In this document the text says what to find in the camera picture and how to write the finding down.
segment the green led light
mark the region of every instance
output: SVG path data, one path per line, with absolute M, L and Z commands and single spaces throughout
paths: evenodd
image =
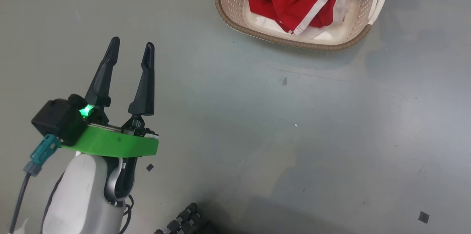
M 90 115 L 92 108 L 93 108 L 92 105 L 87 105 L 87 107 L 85 107 L 85 108 L 83 108 L 82 110 L 80 110 L 81 115 L 82 115 L 84 118 L 87 118 L 87 117 Z

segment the laundry basket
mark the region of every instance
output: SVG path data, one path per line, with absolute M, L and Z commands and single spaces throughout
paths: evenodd
M 256 24 L 248 0 L 215 0 L 217 11 L 233 29 L 259 39 L 311 50 L 337 51 L 360 42 L 378 18 L 385 0 L 349 0 L 343 23 L 331 25 L 321 36 L 309 39 L 273 31 Z

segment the black square marker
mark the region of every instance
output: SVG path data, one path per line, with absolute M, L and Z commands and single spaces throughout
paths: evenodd
M 147 169 L 148 171 L 150 171 L 151 169 L 153 169 L 153 165 L 152 165 L 152 164 L 149 164 L 146 169 Z
M 427 224 L 429 222 L 430 215 L 420 211 L 419 220 Z

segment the black cable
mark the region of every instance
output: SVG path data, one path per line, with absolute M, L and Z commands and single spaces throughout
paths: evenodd
M 10 233 L 15 232 L 15 227 L 17 226 L 18 215 L 20 214 L 21 203 L 23 202 L 23 196 L 25 195 L 26 187 L 28 186 L 29 178 L 31 173 L 27 172 L 23 185 L 21 186 L 20 195 L 18 196 L 17 207 L 15 207 L 15 212 L 13 213 L 13 219 L 11 220 Z
M 121 231 L 119 232 L 119 234 L 123 234 L 126 229 L 128 228 L 129 226 L 129 222 L 131 222 L 131 206 L 130 205 L 126 205 L 126 207 L 128 208 L 125 215 L 127 214 L 128 215 L 128 218 L 126 219 L 126 223 L 124 224 L 123 228 L 121 229 Z
M 123 216 L 126 216 L 126 215 L 128 214 L 128 211 L 131 210 L 131 209 L 134 207 L 134 198 L 132 197 L 132 195 L 129 195 L 128 197 L 129 197 L 129 199 L 131 200 L 131 207 L 129 207 L 128 209 L 126 209 L 126 212 L 124 212 L 124 215 L 123 215 Z
M 57 180 L 56 184 L 54 185 L 54 188 L 52 189 L 51 194 L 49 195 L 49 199 L 47 199 L 46 208 L 44 209 L 44 214 L 42 215 L 40 234 L 42 234 L 42 227 L 44 226 L 44 219 L 46 219 L 46 214 L 49 211 L 49 206 L 51 206 L 52 197 L 54 197 L 54 193 L 56 192 L 57 187 L 59 187 L 59 183 L 62 181 L 62 177 L 64 176 L 64 173 L 65 172 L 62 172 L 62 175 L 60 176 L 59 180 Z

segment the gray floor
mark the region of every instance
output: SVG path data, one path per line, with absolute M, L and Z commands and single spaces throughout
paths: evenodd
M 0 232 L 41 139 L 31 118 L 84 95 L 119 36 L 116 125 L 146 42 L 158 53 L 146 123 L 160 148 L 138 164 L 129 233 L 153 233 L 190 202 L 251 234 L 468 233 L 470 11 L 471 0 L 387 0 L 365 41 L 326 54 L 239 34 L 213 0 L 0 0 Z M 60 150 L 31 180 L 27 233 L 72 156 Z

